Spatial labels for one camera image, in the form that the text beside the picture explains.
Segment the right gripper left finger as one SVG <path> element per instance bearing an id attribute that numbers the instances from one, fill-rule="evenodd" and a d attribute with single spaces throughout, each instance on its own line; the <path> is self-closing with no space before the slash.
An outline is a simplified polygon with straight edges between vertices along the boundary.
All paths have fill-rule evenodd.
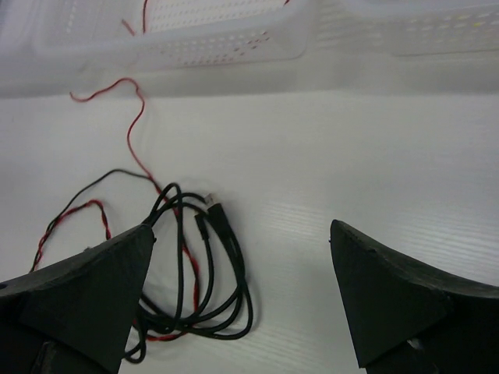
<path id="1" fill-rule="evenodd" d="M 1 283 L 3 373 L 117 373 L 154 246 L 140 224 Z"/>

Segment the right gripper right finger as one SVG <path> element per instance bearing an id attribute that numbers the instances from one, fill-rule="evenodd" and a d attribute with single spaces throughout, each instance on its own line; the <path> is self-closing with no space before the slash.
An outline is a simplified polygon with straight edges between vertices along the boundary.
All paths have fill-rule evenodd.
<path id="1" fill-rule="evenodd" d="M 368 373 L 496 373 L 498 288 L 430 266 L 343 221 L 331 257 L 358 366 Z"/>

